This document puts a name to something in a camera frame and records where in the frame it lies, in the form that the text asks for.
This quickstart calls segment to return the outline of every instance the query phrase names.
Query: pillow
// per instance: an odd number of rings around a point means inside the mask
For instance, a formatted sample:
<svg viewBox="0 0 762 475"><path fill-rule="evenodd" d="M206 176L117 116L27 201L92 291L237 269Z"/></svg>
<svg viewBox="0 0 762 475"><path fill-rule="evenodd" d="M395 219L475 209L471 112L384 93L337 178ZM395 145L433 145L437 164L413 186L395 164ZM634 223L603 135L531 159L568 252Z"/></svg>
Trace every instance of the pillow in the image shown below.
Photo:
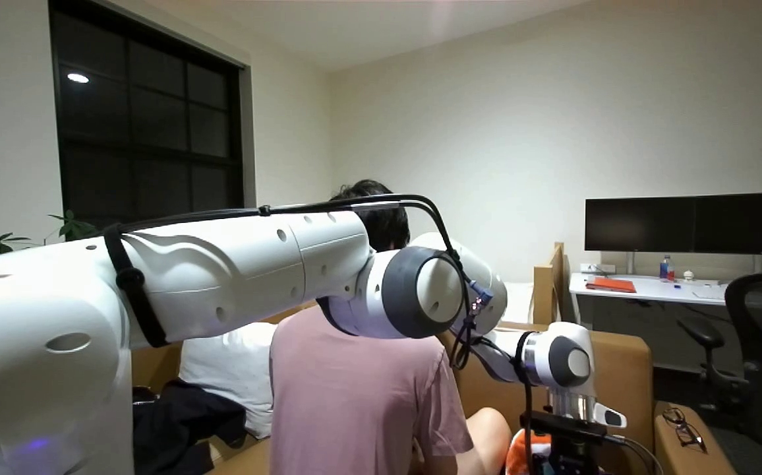
<svg viewBox="0 0 762 475"><path fill-rule="evenodd" d="M181 343L180 380L246 407L246 430L271 436L270 347L276 325L250 322L224 334Z"/></svg>

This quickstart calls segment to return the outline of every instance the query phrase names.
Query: white wall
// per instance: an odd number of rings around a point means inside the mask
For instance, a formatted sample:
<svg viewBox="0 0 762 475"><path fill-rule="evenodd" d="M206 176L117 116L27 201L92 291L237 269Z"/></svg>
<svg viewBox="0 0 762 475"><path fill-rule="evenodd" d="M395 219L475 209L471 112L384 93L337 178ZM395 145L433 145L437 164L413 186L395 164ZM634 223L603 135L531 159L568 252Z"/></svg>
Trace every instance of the white wall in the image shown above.
<svg viewBox="0 0 762 475"><path fill-rule="evenodd" d="M317 65L184 0L114 4L250 65L250 201L314 201L337 186L330 90ZM0 231L40 239L59 226L47 213L60 213L47 0L0 0Z"/></svg>
<svg viewBox="0 0 762 475"><path fill-rule="evenodd" d="M531 279L554 239L593 258L585 194L762 190L762 2L598 0L342 70L332 118L337 176L427 193Z"/></svg>

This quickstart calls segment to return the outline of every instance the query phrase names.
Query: window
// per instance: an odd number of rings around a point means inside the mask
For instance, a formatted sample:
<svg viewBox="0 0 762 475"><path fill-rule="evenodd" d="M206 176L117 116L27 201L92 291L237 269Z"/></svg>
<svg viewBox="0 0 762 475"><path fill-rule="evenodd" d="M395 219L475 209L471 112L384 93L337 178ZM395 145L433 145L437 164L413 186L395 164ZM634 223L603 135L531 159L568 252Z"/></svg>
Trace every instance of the window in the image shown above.
<svg viewBox="0 0 762 475"><path fill-rule="evenodd" d="M85 0L49 0L49 25L67 211L106 226L242 206L242 65Z"/></svg>

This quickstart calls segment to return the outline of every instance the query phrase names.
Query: pink shirt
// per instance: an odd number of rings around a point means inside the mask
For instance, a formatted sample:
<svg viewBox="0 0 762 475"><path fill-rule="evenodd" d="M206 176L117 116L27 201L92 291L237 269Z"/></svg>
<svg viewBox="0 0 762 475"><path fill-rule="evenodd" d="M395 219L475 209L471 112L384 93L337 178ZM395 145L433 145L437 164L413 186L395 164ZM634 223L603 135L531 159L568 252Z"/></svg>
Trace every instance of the pink shirt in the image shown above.
<svg viewBox="0 0 762 475"><path fill-rule="evenodd" d="M274 333L271 380L274 475L405 475L411 440L427 457L471 448L437 337L353 337L314 305Z"/></svg>

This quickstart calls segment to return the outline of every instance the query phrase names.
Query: desk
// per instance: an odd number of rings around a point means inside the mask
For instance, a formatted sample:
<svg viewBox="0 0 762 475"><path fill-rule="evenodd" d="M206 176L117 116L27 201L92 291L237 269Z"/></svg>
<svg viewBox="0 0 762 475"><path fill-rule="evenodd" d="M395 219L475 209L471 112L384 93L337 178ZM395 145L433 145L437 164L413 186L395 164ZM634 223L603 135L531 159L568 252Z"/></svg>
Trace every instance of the desk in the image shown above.
<svg viewBox="0 0 762 475"><path fill-rule="evenodd" d="M663 279L651 273L611 273L614 279L631 279L635 293L616 293L616 291L591 291L589 281L595 273L569 273L569 298L574 322L583 322L581 314L581 294L591 298L624 298L624 300L669 300L669 304L692 304L692 305L724 305L724 288L718 279Z"/></svg>

